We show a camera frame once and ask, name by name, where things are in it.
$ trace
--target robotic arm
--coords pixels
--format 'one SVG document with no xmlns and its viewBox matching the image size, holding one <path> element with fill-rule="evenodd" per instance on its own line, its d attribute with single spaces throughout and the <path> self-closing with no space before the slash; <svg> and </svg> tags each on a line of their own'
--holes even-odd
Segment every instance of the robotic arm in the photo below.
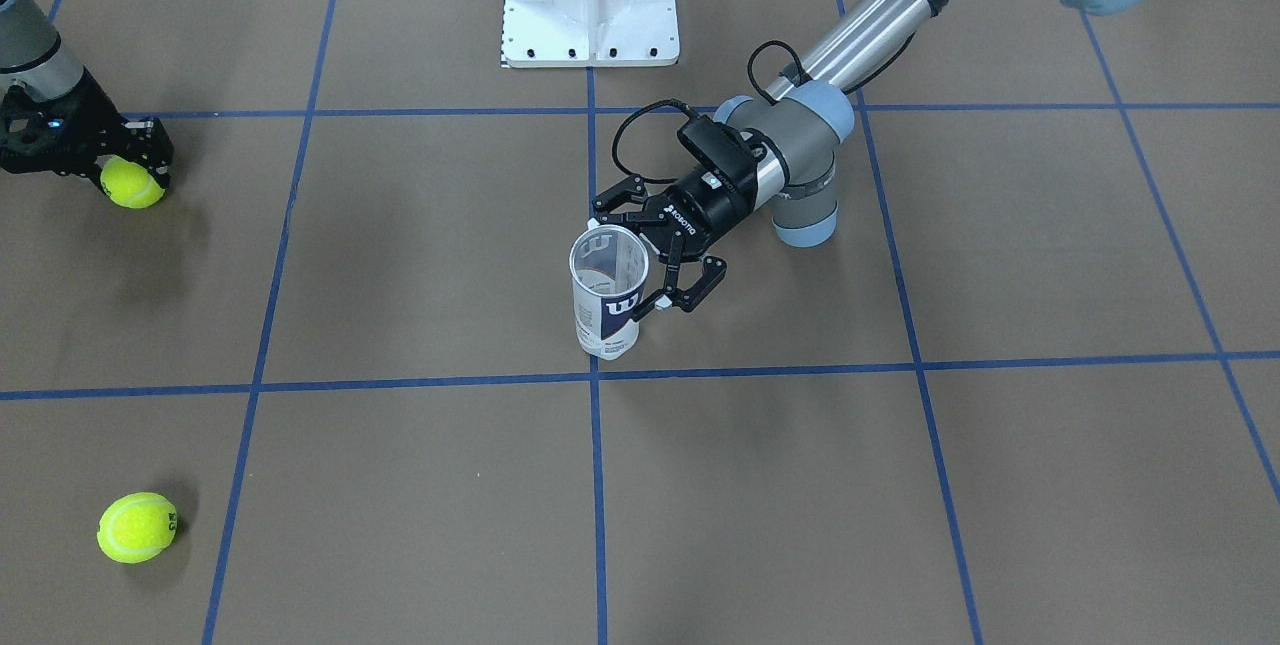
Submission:
<svg viewBox="0 0 1280 645">
<path fill-rule="evenodd" d="M 159 195 L 145 203 L 113 197 L 105 168 L 124 171 L 132 189 L 147 177 L 160 191 L 169 187 L 173 143 L 164 125 L 120 115 L 33 0 L 0 0 L 0 77 L 3 170 L 83 177 L 125 207 L 146 207 Z"/>
<path fill-rule="evenodd" d="M 1092 15 L 1110 15 L 1142 0 L 1060 1 Z M 635 232 L 667 264 L 663 288 L 635 308 L 632 320 L 654 307 L 675 305 L 685 312 L 696 307 L 724 275 L 723 259 L 708 257 L 707 251 L 765 203 L 787 244 L 812 247 L 833 234 L 838 216 L 832 188 L 835 152 L 856 124 L 849 95 L 892 65 L 915 31 L 947 3 L 861 0 L 804 56 L 785 44 L 762 45 L 782 45 L 792 54 L 792 65 L 768 88 L 756 84 L 759 99 L 740 95 L 722 104 L 714 116 L 700 116 L 678 101 L 654 102 L 623 122 L 618 136 L 650 109 L 680 107 L 689 122 L 677 131 L 677 139 L 698 163 L 677 180 L 630 174 L 593 202 L 599 224 Z M 760 49 L 748 64 L 753 84 L 751 63 Z M 667 188 L 649 195 L 645 184 Z M 628 203 L 639 209 L 621 212 Z M 703 264 L 701 276 L 681 289 L 680 265 L 695 261 Z"/>
</svg>

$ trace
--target cable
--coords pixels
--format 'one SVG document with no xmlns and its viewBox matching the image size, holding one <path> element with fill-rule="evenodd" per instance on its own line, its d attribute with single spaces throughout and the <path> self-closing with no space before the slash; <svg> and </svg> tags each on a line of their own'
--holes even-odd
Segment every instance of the cable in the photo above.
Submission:
<svg viewBox="0 0 1280 645">
<path fill-rule="evenodd" d="M 870 81 L 873 81 L 873 79 L 877 79 L 877 77 L 879 77 L 881 72 L 888 70 L 888 67 L 893 65 L 893 61 L 896 61 L 897 58 L 902 56 L 902 52 L 906 52 L 906 45 L 910 45 L 911 40 L 914 40 L 914 38 L 915 38 L 915 33 L 910 33 L 908 36 L 908 38 L 904 40 L 902 46 L 900 49 L 897 49 L 896 52 L 893 52 L 892 58 L 888 58 L 888 60 L 884 61 L 884 64 L 882 67 L 878 67 L 877 70 L 872 72 L 872 74 L 869 74 L 868 77 L 863 77 L 861 83 L 855 84 L 855 86 L 852 86 L 849 90 L 845 90 L 845 93 L 846 95 L 851 95 L 851 93 L 858 92 L 859 90 L 863 90 L 863 86 L 870 83 Z"/>
<path fill-rule="evenodd" d="M 753 88 L 755 88 L 755 92 L 764 99 L 764 102 L 778 104 L 778 101 L 776 101 L 776 99 L 773 99 L 772 95 L 765 93 L 764 88 L 762 88 L 762 86 L 755 82 L 755 58 L 759 58 L 759 54 L 767 51 L 767 49 L 785 49 L 785 51 L 790 54 L 791 61 L 794 61 L 796 67 L 796 79 L 797 79 L 796 86 L 805 84 L 808 83 L 808 81 L 813 81 L 813 77 L 810 77 L 808 72 L 804 70 L 804 65 L 801 65 L 800 63 L 800 52 L 796 52 L 795 49 L 791 47 L 791 45 L 783 44 L 782 40 L 769 40 L 768 44 L 763 44 L 760 45 L 760 47 L 755 49 L 755 52 L 751 52 L 751 56 L 746 58 L 746 79 L 751 81 Z"/>
<path fill-rule="evenodd" d="M 685 116 L 690 122 L 698 120 L 699 115 L 694 107 L 689 106 L 689 102 L 677 101 L 677 99 L 667 99 L 666 101 L 650 102 L 646 106 L 637 109 L 631 115 L 627 115 L 626 120 L 622 120 L 622 125 L 618 125 L 617 133 L 613 133 L 613 165 L 618 168 L 626 177 L 639 177 L 641 183 L 648 183 L 650 186 L 671 186 L 676 182 L 675 177 L 644 177 L 639 171 L 630 171 L 622 165 L 618 157 L 618 143 L 622 142 L 622 133 L 626 132 L 627 127 L 636 122 L 641 115 L 648 115 L 648 113 L 655 111 L 658 107 L 676 107 L 678 111 L 685 113 Z"/>
</svg>

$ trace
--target tennis ball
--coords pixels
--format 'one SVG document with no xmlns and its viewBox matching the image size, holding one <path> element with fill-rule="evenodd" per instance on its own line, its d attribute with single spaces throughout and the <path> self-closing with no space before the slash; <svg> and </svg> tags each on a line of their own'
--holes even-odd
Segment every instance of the tennis ball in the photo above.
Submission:
<svg viewBox="0 0 1280 645">
<path fill-rule="evenodd" d="M 156 183 L 147 168 L 119 156 L 111 156 L 102 166 L 100 183 L 106 197 L 120 207 L 151 207 L 164 197 L 164 188 Z"/>
<path fill-rule="evenodd" d="M 141 563 L 173 543 L 178 509 L 164 495 L 134 493 L 111 503 L 97 521 L 97 545 L 118 563 Z"/>
</svg>

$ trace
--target gray floor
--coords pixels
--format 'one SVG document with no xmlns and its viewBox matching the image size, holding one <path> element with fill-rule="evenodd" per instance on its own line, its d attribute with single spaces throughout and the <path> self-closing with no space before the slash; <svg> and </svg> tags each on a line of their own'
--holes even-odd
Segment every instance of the gray floor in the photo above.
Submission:
<svg viewBox="0 0 1280 645">
<path fill-rule="evenodd" d="M 956 0 L 836 238 L 746 221 L 612 363 L 564 253 L 621 118 L 856 0 L 596 72 L 500 70 L 502 0 L 38 1 L 179 166 L 0 177 L 5 642 L 1280 642 L 1280 0 Z M 111 563 L 143 489 L 179 540 Z"/>
</svg>

